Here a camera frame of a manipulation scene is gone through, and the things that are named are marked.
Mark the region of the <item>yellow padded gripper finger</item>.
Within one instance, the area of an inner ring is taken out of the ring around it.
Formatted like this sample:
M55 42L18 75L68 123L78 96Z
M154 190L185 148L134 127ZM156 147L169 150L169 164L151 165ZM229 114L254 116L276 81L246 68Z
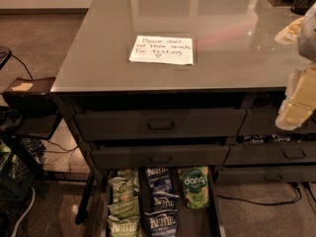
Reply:
M316 67L294 70L287 81L285 99L276 117L276 127L295 130L316 110Z

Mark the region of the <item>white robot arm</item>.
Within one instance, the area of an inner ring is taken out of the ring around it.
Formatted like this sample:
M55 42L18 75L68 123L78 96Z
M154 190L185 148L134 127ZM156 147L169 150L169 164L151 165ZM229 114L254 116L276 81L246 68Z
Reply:
M276 117L276 127L295 130L316 110L316 4L280 31L275 41L282 44L296 42L298 53L311 61L306 69L294 70L288 77L285 99Z

